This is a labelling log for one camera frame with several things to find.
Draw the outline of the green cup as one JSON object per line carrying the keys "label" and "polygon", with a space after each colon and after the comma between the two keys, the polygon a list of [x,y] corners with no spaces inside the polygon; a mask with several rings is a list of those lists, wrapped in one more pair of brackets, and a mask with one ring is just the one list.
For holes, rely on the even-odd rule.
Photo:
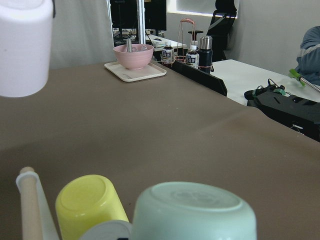
{"label": "green cup", "polygon": [[256,216],[227,190],[194,182],[164,182],[138,197],[131,240],[255,240]]}

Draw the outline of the pink cup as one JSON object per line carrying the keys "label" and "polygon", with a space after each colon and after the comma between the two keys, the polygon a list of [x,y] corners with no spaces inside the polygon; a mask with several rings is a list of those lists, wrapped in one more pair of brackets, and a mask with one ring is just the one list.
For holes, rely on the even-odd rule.
{"label": "pink cup", "polygon": [[49,76],[55,2],[0,2],[0,95],[25,97],[40,91]]}

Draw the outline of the yellow cup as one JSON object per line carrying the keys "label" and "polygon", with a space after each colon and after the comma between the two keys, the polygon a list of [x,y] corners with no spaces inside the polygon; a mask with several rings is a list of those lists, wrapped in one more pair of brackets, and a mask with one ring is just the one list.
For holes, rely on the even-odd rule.
{"label": "yellow cup", "polygon": [[55,211],[64,240],[78,240],[106,221],[129,221],[113,183],[98,174],[84,175],[65,185],[56,198]]}

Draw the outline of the grey cup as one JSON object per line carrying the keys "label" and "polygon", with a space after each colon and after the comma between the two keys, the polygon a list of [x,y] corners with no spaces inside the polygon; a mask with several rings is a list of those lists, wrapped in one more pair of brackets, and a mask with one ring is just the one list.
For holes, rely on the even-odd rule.
{"label": "grey cup", "polygon": [[124,220],[109,220],[87,230],[79,240],[128,240],[132,224]]}

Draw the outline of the beige tray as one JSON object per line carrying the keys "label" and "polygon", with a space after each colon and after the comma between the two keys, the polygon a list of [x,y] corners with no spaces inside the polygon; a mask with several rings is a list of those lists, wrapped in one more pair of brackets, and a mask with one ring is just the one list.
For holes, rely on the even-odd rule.
{"label": "beige tray", "polygon": [[104,67],[126,83],[152,79],[167,74],[165,69],[151,62],[142,69],[127,69],[119,62],[105,63]]}

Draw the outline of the tea bottle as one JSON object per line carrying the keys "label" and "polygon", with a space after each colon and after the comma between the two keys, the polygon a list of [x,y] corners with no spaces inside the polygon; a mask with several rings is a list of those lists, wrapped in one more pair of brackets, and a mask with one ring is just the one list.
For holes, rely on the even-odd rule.
{"label": "tea bottle", "polygon": [[199,68],[199,54],[196,45],[190,46],[190,49],[185,56],[185,63],[195,69]]}
{"label": "tea bottle", "polygon": [[172,64],[174,62],[174,49],[170,40],[165,42],[165,47],[162,49],[161,62],[165,65]]}

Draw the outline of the pink bowl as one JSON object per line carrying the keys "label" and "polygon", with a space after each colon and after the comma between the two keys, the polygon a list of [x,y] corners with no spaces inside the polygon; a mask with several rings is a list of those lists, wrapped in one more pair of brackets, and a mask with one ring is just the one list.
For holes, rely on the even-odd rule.
{"label": "pink bowl", "polygon": [[149,44],[132,44],[132,52],[127,52],[126,45],[113,48],[117,61],[125,68],[139,70],[144,68],[152,59],[154,47]]}

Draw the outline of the black steel thermos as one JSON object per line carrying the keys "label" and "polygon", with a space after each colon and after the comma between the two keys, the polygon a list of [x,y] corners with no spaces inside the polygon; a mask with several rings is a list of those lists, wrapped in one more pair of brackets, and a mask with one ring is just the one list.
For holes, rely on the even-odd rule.
{"label": "black steel thermos", "polygon": [[199,45],[199,69],[207,74],[210,74],[211,68],[212,68],[212,56],[213,56],[213,50],[212,50],[212,37],[211,36],[203,36],[200,39],[200,45]]}

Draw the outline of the aluminium frame post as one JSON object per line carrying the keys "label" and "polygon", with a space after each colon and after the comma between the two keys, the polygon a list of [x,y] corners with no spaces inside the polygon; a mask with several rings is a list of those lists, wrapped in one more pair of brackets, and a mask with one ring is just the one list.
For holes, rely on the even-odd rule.
{"label": "aluminium frame post", "polygon": [[137,38],[140,44],[146,43],[145,34],[145,4],[144,0],[136,1],[137,8]]}

